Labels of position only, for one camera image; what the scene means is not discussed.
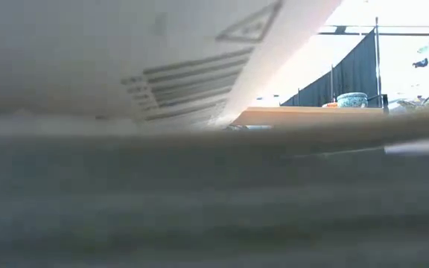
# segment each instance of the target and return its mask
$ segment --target dark drape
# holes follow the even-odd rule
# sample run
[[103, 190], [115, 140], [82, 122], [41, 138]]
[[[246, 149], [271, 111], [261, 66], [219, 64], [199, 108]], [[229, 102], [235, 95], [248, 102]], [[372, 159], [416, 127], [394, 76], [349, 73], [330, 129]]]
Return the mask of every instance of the dark drape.
[[[370, 106], [379, 106], [377, 98], [377, 59], [375, 51], [375, 31], [367, 34], [332, 70], [334, 97], [349, 92], [363, 92]], [[322, 106], [331, 102], [331, 72], [324, 74], [306, 86], [281, 106]]]

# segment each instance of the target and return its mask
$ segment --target blue and white ceramic pot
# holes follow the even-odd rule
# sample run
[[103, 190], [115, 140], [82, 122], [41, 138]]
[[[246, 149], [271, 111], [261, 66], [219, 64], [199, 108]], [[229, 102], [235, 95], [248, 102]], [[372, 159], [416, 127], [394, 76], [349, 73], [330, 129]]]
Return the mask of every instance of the blue and white ceramic pot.
[[345, 93], [337, 97], [339, 107], [364, 108], [369, 105], [367, 96], [362, 92]]

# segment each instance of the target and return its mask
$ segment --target wooden shelf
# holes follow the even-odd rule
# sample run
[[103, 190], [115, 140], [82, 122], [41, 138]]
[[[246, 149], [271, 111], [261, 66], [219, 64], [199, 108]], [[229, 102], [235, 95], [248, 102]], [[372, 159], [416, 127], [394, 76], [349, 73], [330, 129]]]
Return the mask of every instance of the wooden shelf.
[[244, 126], [288, 126], [385, 116], [380, 108], [250, 107], [233, 122]]

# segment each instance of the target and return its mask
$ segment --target warning triangle symbol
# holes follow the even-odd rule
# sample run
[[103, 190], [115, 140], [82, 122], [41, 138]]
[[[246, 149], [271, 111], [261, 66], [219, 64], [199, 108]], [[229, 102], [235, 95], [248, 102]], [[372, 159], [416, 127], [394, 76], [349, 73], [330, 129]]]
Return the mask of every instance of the warning triangle symbol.
[[282, 1], [277, 1], [236, 22], [221, 32], [216, 40], [230, 42], [261, 42], [277, 17]]

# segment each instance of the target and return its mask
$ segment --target black curtain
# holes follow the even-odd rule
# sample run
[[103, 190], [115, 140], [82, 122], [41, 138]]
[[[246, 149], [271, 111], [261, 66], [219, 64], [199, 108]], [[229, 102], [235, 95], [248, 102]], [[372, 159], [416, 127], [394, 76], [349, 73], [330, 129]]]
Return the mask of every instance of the black curtain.
[[[379, 106], [377, 102], [377, 58], [375, 29], [367, 34], [358, 45], [347, 54], [332, 70], [334, 96], [344, 93], [363, 92], [372, 98], [369, 106]], [[306, 86], [281, 106], [322, 106], [331, 102], [331, 72], [324, 74]]]

